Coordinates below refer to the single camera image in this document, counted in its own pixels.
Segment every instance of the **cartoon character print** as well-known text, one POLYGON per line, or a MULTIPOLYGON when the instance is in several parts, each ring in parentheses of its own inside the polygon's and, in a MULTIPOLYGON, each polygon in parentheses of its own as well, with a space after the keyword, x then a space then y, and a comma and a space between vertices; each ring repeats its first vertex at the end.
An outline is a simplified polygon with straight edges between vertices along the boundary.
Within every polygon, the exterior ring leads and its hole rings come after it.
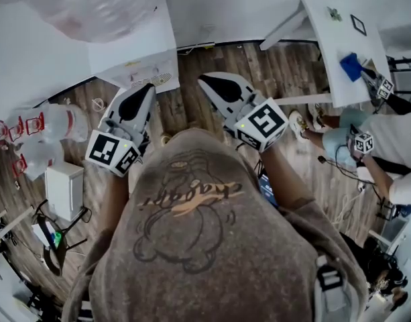
POLYGON ((165 172, 157 195, 137 207, 147 217, 137 226, 134 256, 141 262, 161 258, 188 274, 204 272, 224 241, 224 224, 235 223, 227 199, 242 195, 242 185, 214 176, 198 151, 173 159, 165 172))

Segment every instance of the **floor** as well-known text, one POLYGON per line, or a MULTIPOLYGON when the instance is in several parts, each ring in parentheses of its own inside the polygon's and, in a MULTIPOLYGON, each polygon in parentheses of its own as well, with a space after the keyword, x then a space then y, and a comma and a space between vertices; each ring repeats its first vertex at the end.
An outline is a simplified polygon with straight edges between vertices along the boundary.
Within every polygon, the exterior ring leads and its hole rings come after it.
MULTIPOLYGON (((158 96, 149 124, 152 145, 147 154, 161 146, 162 132, 175 134, 189 127, 207 129, 230 146, 239 144, 239 141, 232 140, 223 132, 221 118, 211 110, 196 83, 200 74, 212 71, 239 73, 267 97, 316 94, 327 85, 324 67, 321 62, 317 62, 318 56, 319 51, 314 44, 289 43, 280 43, 265 52, 259 50, 257 43, 247 43, 200 49, 188 56, 179 56, 181 89, 158 96)), ((93 110, 92 99, 100 97, 109 103, 116 92, 117 88, 113 85, 94 80, 52 99, 51 102, 63 104, 70 101, 77 104, 88 115, 92 129, 98 125, 102 115, 93 110)), ((283 110, 289 113, 293 108, 301 112, 306 109, 303 105, 285 106, 283 110)), ((340 112, 331 108, 329 110, 333 114, 340 112)), ((88 223, 79 222, 68 235, 68 242, 73 244, 84 237, 89 240, 76 248, 75 252, 67 253, 63 276, 58 278, 51 275, 40 262, 43 246, 32 233, 33 221, 26 219, 13 230, 17 246, 14 247, 9 241, 9 258, 34 283, 63 302, 94 238, 108 174, 84 161, 87 142, 80 144, 64 140, 62 143, 65 161, 84 167, 84 205, 92 211, 91 220, 88 223)), ((335 227, 355 238, 358 243, 364 242, 367 231, 377 223, 376 197, 371 189, 359 196, 355 180, 344 177, 335 167, 321 164, 317 156, 322 152, 309 143, 299 144, 290 130, 280 140, 280 147, 315 193, 318 203, 335 227)), ((243 146, 239 151, 252 166, 255 165, 258 157, 254 150, 243 146)), ((46 197, 43 178, 31 182, 21 176, 20 189, 16 190, 11 172, 14 160, 12 149, 0 150, 0 211, 8 210, 9 221, 30 205, 37 207, 46 197)), ((135 169, 131 179, 135 180, 135 169)), ((66 225, 62 221, 59 223, 61 226, 66 225)))

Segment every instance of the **blue sponge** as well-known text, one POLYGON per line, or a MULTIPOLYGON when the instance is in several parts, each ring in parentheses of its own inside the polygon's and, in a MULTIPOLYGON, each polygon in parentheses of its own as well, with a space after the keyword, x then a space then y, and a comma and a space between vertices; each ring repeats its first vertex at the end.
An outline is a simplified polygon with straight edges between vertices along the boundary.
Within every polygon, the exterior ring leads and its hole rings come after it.
POLYGON ((341 67, 347 73, 351 81, 356 81, 361 77, 361 71, 363 67, 357 60, 357 54, 352 52, 350 55, 344 57, 341 61, 341 67))

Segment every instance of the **white robotic gripper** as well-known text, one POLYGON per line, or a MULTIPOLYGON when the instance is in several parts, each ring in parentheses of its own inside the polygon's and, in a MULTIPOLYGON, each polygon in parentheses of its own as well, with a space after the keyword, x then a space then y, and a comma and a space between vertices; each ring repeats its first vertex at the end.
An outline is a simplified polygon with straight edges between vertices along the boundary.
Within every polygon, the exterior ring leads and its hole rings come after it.
POLYGON ((152 84, 118 92, 98 129, 92 131, 86 159, 117 176, 125 176, 149 144, 145 127, 155 99, 156 90, 152 84))
POLYGON ((289 122, 284 112, 242 76, 210 72, 201 75, 198 82, 225 118, 225 130, 259 152, 268 149, 286 131, 289 122))

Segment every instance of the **white t-shirt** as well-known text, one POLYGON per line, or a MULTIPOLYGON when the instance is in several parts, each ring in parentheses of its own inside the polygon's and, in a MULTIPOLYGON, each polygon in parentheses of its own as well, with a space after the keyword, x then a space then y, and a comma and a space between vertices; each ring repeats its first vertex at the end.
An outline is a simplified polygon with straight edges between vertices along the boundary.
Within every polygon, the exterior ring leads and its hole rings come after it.
MULTIPOLYGON (((389 162, 383 170, 397 174, 392 164, 411 169, 411 113, 372 115, 361 125, 360 130, 373 135, 372 156, 389 162)), ((390 201, 393 204, 411 204, 411 173, 392 177, 396 178, 390 187, 390 201)))

